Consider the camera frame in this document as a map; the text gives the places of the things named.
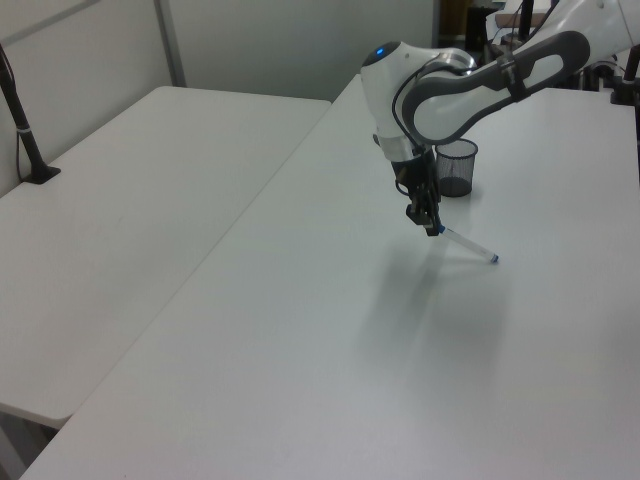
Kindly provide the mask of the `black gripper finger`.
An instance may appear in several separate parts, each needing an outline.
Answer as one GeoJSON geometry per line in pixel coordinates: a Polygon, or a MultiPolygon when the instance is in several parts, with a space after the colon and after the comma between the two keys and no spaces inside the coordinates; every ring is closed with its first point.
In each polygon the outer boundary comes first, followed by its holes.
{"type": "Polygon", "coordinates": [[[424,206],[426,215],[425,231],[429,237],[438,236],[441,233],[441,221],[439,217],[438,201],[427,200],[424,206]]]}
{"type": "Polygon", "coordinates": [[[406,216],[418,226],[428,225],[428,214],[425,212],[423,205],[414,199],[407,207],[405,211],[406,216]]]}

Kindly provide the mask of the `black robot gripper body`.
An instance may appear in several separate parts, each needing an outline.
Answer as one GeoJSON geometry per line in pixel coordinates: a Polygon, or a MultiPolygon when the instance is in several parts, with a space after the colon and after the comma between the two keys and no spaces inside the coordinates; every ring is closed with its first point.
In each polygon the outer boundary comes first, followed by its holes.
{"type": "Polygon", "coordinates": [[[420,194],[429,193],[436,204],[441,201],[436,158],[431,148],[412,160],[391,163],[395,174],[396,189],[411,201],[420,194]]]}

